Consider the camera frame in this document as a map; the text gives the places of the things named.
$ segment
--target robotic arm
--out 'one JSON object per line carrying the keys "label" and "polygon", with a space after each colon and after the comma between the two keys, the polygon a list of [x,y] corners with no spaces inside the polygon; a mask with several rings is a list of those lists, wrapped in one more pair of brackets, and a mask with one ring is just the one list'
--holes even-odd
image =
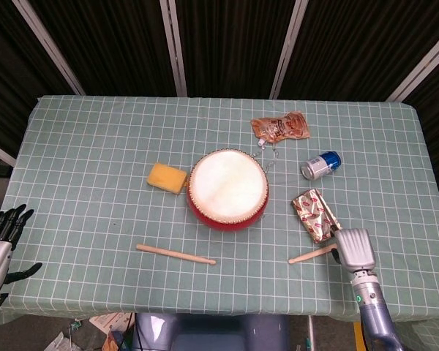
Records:
{"label": "robotic arm", "polygon": [[[26,205],[21,205],[5,213],[0,212],[0,289],[3,284],[10,284],[32,276],[42,266],[42,263],[35,263],[27,271],[8,273],[12,253],[20,240],[24,225],[34,213],[33,210],[29,210],[21,215],[25,207]],[[0,305],[3,304],[7,296],[6,293],[0,293]]]}
{"label": "robotic arm", "polygon": [[351,285],[367,336],[372,341],[381,343],[386,350],[403,351],[378,278],[372,271],[375,267],[375,255],[369,233],[365,229],[343,229],[336,230],[334,236],[338,251],[333,249],[332,254],[352,275]]}

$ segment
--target table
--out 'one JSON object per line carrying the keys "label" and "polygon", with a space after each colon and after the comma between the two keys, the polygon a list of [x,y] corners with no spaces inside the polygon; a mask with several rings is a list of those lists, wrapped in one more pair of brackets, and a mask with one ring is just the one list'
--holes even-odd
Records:
{"label": "table", "polygon": [[[277,144],[265,216],[237,233],[199,224],[185,192],[149,186],[155,162],[189,171],[219,148],[258,151],[250,120],[301,110],[312,137]],[[299,162],[342,156],[310,182]],[[258,156],[274,160],[269,146]],[[416,112],[401,103],[150,97],[43,97],[33,110],[3,209],[36,213],[11,271],[43,262],[11,286],[16,314],[105,312],[320,314],[357,320],[349,279],[316,249],[291,200],[317,187],[343,227],[371,235],[377,272],[404,343],[439,348],[439,193]],[[145,243],[211,257],[210,266],[137,252]]]}

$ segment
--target can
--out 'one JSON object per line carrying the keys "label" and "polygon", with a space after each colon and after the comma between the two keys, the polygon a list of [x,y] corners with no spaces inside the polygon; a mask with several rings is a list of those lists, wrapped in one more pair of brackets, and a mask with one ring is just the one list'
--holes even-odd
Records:
{"label": "can", "polygon": [[342,160],[335,151],[327,151],[314,159],[306,161],[301,166],[302,175],[314,181],[336,170],[342,164]]}

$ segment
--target snack bag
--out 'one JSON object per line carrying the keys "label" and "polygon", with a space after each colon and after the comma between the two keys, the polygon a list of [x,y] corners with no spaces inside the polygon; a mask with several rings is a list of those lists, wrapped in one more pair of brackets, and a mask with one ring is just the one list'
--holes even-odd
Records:
{"label": "snack bag", "polygon": [[299,195],[293,200],[293,207],[316,244],[330,239],[332,226],[334,230],[342,229],[317,189]]}
{"label": "snack bag", "polygon": [[302,112],[289,112],[282,118],[257,118],[250,123],[255,136],[269,143],[277,143],[286,138],[310,137],[309,127]]}

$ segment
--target yellow sponge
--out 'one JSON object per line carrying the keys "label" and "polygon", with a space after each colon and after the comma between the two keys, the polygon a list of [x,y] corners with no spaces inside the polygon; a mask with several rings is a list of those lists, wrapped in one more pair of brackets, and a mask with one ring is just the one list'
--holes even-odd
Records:
{"label": "yellow sponge", "polygon": [[178,170],[176,168],[163,165],[162,163],[156,163],[146,182],[149,185],[157,186],[158,188],[167,190],[168,192],[173,192],[178,194],[181,192],[182,187],[185,183],[185,178],[187,177],[187,172],[183,170]]}

